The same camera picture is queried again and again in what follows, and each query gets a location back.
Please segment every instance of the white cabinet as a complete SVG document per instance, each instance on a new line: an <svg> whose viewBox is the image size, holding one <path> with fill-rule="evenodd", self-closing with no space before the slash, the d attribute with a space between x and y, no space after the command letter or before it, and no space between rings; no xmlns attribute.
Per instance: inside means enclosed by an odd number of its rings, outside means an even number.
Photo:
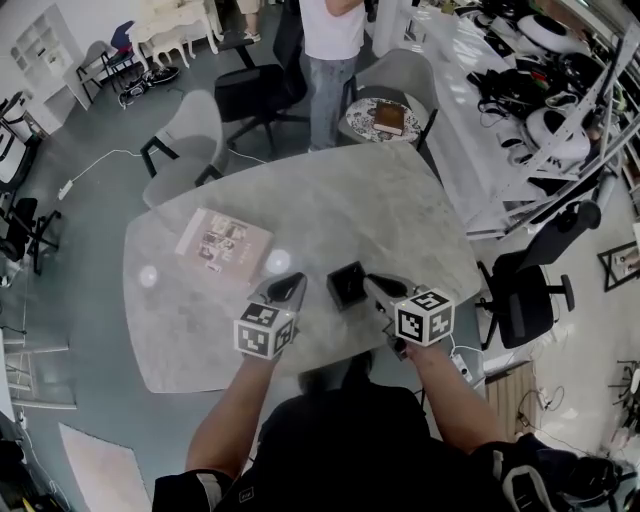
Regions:
<svg viewBox="0 0 640 512"><path fill-rule="evenodd" d="M49 133L62 126L76 99L91 102L76 75L84 56L56 4L18 37L10 55L33 94L30 112Z"/></svg>

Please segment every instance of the forearm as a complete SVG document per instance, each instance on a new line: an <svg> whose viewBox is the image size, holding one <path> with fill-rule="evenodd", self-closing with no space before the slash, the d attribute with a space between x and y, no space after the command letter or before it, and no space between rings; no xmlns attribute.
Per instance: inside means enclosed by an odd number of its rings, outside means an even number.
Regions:
<svg viewBox="0 0 640 512"><path fill-rule="evenodd" d="M506 442L498 415L464 380L440 347L409 350L442 439L472 453L494 441Z"/></svg>
<svg viewBox="0 0 640 512"><path fill-rule="evenodd" d="M215 469L236 479L249 457L274 363L247 357L233 382L196 431L187 471Z"/></svg>
<svg viewBox="0 0 640 512"><path fill-rule="evenodd" d="M364 0L325 0L327 10L332 16L342 16L358 7Z"/></svg>

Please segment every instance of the brown book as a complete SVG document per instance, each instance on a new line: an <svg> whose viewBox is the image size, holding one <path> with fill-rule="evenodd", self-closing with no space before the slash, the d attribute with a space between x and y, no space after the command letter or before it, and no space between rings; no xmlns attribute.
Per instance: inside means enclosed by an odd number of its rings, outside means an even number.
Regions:
<svg viewBox="0 0 640 512"><path fill-rule="evenodd" d="M402 135L404 131L404 108L397 103L378 102L373 127L381 132Z"/></svg>
<svg viewBox="0 0 640 512"><path fill-rule="evenodd" d="M176 253L213 276L249 284L264 263L273 234L222 213L198 208Z"/></svg>

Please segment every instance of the black box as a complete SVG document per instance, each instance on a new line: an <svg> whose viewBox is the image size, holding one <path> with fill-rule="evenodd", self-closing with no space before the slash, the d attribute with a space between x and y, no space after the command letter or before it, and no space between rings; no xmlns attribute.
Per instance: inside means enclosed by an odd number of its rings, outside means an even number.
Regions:
<svg viewBox="0 0 640 512"><path fill-rule="evenodd" d="M327 288L338 311L344 311L354 304L366 300L365 277L366 273L359 261L331 272L327 276Z"/></svg>

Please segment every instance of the rug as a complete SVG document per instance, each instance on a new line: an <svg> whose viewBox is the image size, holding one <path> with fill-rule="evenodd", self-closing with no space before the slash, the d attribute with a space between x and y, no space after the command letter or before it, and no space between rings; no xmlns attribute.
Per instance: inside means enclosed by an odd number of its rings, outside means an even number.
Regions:
<svg viewBox="0 0 640 512"><path fill-rule="evenodd" d="M150 512L151 502L133 450L60 423L62 442L91 512Z"/></svg>

